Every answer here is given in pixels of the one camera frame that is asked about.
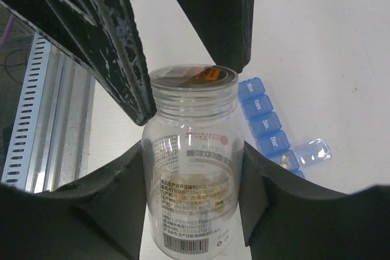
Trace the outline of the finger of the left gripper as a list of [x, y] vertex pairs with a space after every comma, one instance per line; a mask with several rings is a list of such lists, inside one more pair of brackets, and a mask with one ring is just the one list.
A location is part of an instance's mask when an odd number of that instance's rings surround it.
[[241, 73], [251, 59], [254, 0], [176, 0], [218, 66]]
[[155, 114], [130, 0], [1, 0], [1, 6], [85, 68], [136, 125]]

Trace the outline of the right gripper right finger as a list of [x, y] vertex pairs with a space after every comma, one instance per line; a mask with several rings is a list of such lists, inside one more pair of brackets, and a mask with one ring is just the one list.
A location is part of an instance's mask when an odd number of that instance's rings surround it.
[[347, 195], [244, 146], [239, 209], [252, 259], [388, 259], [389, 187]]

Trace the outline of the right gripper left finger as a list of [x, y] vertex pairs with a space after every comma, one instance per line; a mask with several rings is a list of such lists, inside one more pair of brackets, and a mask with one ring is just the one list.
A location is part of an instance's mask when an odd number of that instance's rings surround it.
[[138, 259], [146, 190], [140, 144], [49, 192], [1, 186], [2, 259]]

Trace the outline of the blue weekly pill organizer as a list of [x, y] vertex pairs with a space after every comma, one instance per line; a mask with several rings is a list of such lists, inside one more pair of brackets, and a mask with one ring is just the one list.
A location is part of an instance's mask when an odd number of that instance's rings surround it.
[[280, 167], [304, 178], [302, 169], [332, 158], [323, 138], [291, 147], [274, 105], [260, 78], [238, 84], [238, 98], [258, 151]]

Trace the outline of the clear bottle cap orange label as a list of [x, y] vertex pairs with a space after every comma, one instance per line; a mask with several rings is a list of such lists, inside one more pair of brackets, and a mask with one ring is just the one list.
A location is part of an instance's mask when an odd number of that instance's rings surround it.
[[238, 74], [216, 65], [173, 65], [152, 71], [151, 86], [156, 90], [213, 91], [237, 86]]

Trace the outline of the clear bottle with orange pills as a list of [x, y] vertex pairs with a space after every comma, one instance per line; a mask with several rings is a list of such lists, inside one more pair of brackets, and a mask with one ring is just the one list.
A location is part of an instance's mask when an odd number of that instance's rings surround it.
[[237, 95], [162, 99], [141, 146], [151, 234], [173, 259], [212, 259], [236, 231], [244, 138]]

